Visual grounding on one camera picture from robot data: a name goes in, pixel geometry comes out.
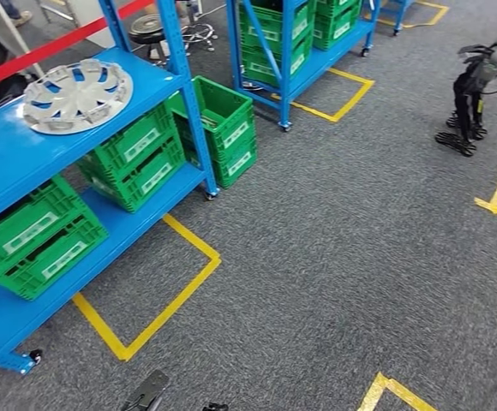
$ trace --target stacked green crate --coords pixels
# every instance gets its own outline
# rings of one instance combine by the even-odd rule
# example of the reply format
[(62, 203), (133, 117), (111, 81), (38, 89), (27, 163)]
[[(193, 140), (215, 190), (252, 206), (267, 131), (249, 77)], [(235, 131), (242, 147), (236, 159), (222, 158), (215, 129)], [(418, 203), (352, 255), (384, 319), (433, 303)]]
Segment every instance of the stacked green crate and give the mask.
[(328, 50), (355, 26), (362, 0), (317, 0), (313, 46)]
[[(292, 23), (291, 77), (304, 67), (311, 52), (313, 42), (315, 1), (310, 0), (295, 12)], [(273, 0), (252, 0), (252, 3), (270, 49), (280, 69), (282, 47), (282, 3)], [(239, 20), (245, 76), (250, 80), (277, 86), (277, 78), (273, 73), (273, 69), (264, 54), (256, 30), (242, 5), (239, 7)]]
[(135, 212), (185, 161), (172, 113), (161, 103), (81, 158), (98, 193)]
[(32, 300), (106, 236), (77, 193), (55, 176), (0, 213), (0, 285)]
[[(228, 188), (256, 161), (252, 100), (202, 76), (193, 82), (216, 181)], [(187, 160), (200, 166), (182, 97), (175, 93), (169, 104)]]

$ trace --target crate label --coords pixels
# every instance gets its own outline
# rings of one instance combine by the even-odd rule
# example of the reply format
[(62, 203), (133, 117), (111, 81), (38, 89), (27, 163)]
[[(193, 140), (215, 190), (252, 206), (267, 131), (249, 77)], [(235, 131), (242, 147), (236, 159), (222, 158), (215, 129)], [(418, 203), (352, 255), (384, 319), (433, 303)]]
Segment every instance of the crate label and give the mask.
[(159, 182), (164, 176), (168, 174), (169, 171), (172, 169), (172, 166), (170, 163), (165, 164), (161, 167), (161, 170), (157, 171), (153, 177), (147, 180), (142, 186), (142, 193), (147, 194), (152, 188), (155, 187), (158, 182)]
[(298, 37), (301, 32), (304, 31), (307, 27), (307, 19), (304, 19), (301, 24), (295, 27), (292, 30), (292, 39), (295, 40)]
[(275, 75), (273, 70), (268, 66), (263, 66), (261, 64), (251, 63), (251, 70), (258, 71), (258, 73)]
[(106, 184), (101, 182), (100, 180), (97, 179), (96, 177), (93, 177), (93, 183), (95, 186), (97, 188), (100, 188), (101, 191), (104, 191), (108, 194), (111, 195), (116, 195), (116, 192), (114, 190), (112, 190), (111, 188), (107, 187)]
[(245, 164), (245, 163), (246, 163), (247, 161), (250, 160), (251, 157), (252, 157), (252, 154), (251, 154), (251, 152), (246, 152), (246, 154), (245, 154), (244, 156), (242, 156), (242, 158), (241, 158), (240, 160), (237, 161), (237, 162), (235, 163), (234, 165), (230, 167), (230, 168), (228, 169), (228, 174), (230, 174), (230, 177), (233, 176), (233, 174), (235, 174), (235, 173), (236, 173), (237, 171), (239, 171), (239, 169), (240, 169), (241, 167), (242, 167), (243, 164)]
[[(262, 29), (262, 33), (264, 34), (264, 37), (267, 40), (270, 40), (270, 41), (279, 41), (279, 33), (277, 32), (270, 32), (270, 30), (264, 30)], [(249, 27), (249, 34), (251, 36), (256, 36), (258, 37), (258, 33), (256, 32), (256, 29), (254, 28), (253, 26)]]
[(75, 244), (72, 248), (64, 253), (64, 255), (49, 265), (45, 270), (41, 271), (41, 274), (43, 274), (43, 277), (48, 280), (48, 278), (52, 277), (58, 271), (61, 270), (75, 257), (81, 254), (81, 252), (82, 252), (86, 247), (88, 247), (88, 245), (85, 244), (84, 242), (77, 241), (77, 244)]
[(344, 24), (342, 27), (338, 28), (335, 32), (335, 39), (338, 39), (338, 37), (341, 36), (342, 34), (347, 32), (347, 30), (350, 30), (350, 27), (351, 24), (348, 21), (346, 24)]
[(231, 135), (227, 137), (227, 139), (224, 141), (224, 148), (230, 147), (230, 145), (234, 143), (235, 140), (241, 137), (243, 133), (245, 133), (248, 129), (249, 129), (249, 122), (244, 122), (243, 124), (239, 126), (238, 129), (235, 130)]
[(301, 54), (297, 58), (296, 61), (291, 66), (291, 75), (295, 74), (304, 60), (305, 56), (304, 54)]
[(45, 214), (44, 216), (36, 221), (35, 223), (31, 224), (27, 229), (25, 229), (19, 235), (17, 235), (12, 240), (10, 240), (6, 244), (3, 244), (2, 248), (6, 251), (7, 254), (11, 255), (17, 251), (18, 248), (24, 246), (27, 242), (43, 231), (44, 229), (52, 225), (58, 219), (58, 216), (54, 212), (49, 211), (47, 214)]
[(157, 131), (156, 128), (152, 128), (150, 133), (144, 135), (144, 137), (138, 140), (135, 145), (130, 147), (126, 152), (124, 152), (123, 156), (127, 161), (127, 163), (130, 163), (131, 161), (136, 158), (136, 156), (142, 152), (144, 148), (149, 146), (153, 140), (156, 139), (160, 135), (161, 134), (159, 131)]

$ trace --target blue shelf frame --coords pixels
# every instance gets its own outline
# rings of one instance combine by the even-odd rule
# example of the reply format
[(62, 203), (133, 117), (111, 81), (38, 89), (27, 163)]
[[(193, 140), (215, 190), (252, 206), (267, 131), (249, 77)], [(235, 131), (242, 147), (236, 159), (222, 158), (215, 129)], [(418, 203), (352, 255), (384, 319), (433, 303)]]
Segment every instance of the blue shelf frame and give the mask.
[[(338, 60), (342, 58), (348, 51), (357, 45), (361, 39), (365, 38), (363, 50), (365, 53), (372, 48), (372, 40), (378, 17), (380, 12), (381, 0), (368, 0), (369, 7), (372, 10), (369, 19), (359, 18), (355, 26), (343, 39), (335, 44), (328, 51), (321, 51), (313, 48), (308, 57), (308, 61), (304, 68), (290, 79), (290, 67), (292, 65), (292, 35), (295, 11), (296, 8), (307, 0), (295, 0), (293, 2), (282, 2), (282, 47), (281, 67), (273, 57), (265, 38), (261, 25), (258, 22), (251, 0), (227, 0), (228, 17), (228, 35), (231, 49), (230, 58), (233, 78), (233, 87), (240, 93), (245, 94), (255, 101), (267, 104), (279, 111), (279, 126), (284, 131), (291, 127), (289, 114), (291, 103), (296, 97), (302, 94), (307, 88), (313, 84), (319, 77), (331, 68)], [(266, 83), (248, 80), (243, 78), (242, 72), (241, 34), (239, 29), (239, 13), (237, 6), (243, 4), (246, 14), (255, 27), (261, 45), (264, 48), (265, 55), (269, 60), (272, 69), (278, 80), (279, 87), (273, 87)], [(255, 92), (249, 92), (242, 88), (243, 81), (250, 81), (257, 86), (261, 86), (267, 92), (276, 93), (280, 97), (279, 101), (264, 97)]]
[(83, 193), (110, 236), (34, 301), (25, 301), (0, 287), (2, 368), (27, 373), (35, 362), (28, 354), (15, 352), (22, 341), (197, 186), (204, 184), (208, 194), (218, 192), (173, 2), (156, 0), (171, 49), (168, 71), (165, 71), (132, 54), (113, 0), (99, 1), (116, 47), (95, 58), (119, 63), (130, 73), (134, 83), (130, 103), (101, 127), (67, 136), (48, 136), (27, 128), (19, 114), (20, 99), (1, 108), (0, 211), (176, 91), (181, 93), (187, 109), (201, 167), (184, 164), (134, 214), (92, 189)]

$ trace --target stool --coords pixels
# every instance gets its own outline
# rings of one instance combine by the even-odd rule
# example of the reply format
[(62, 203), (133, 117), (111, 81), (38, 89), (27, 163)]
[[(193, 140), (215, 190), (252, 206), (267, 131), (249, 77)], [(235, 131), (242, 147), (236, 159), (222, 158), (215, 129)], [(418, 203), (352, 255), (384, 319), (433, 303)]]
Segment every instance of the stool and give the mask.
[[(191, 0), (186, 2), (187, 7), (187, 16), (190, 20), (188, 26), (182, 27), (182, 34), (186, 50), (195, 43), (205, 42), (208, 51), (215, 51), (211, 39), (217, 39), (218, 36), (215, 34), (215, 29), (210, 24), (199, 24), (196, 20), (193, 7)], [(151, 14), (140, 17), (130, 28), (128, 36), (134, 43), (138, 45), (149, 45), (148, 59), (150, 59), (151, 50), (155, 49), (159, 55), (159, 65), (165, 65), (167, 56), (163, 51), (160, 42), (165, 40), (165, 32), (162, 29), (159, 15)]]
[(159, 65), (165, 65), (167, 56), (161, 46), (165, 40), (165, 32), (159, 15), (144, 15), (136, 19), (130, 28), (128, 36), (137, 45), (149, 45), (147, 59), (151, 60), (151, 49), (155, 48), (159, 57)]

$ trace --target black stool seat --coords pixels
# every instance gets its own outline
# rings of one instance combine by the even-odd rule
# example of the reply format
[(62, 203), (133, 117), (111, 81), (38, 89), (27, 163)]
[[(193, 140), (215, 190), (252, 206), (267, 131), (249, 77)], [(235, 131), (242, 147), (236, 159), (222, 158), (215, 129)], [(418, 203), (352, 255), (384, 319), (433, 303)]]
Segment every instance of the black stool seat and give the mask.
[(159, 15), (144, 15), (132, 23), (128, 36), (138, 45), (154, 45), (165, 39)]

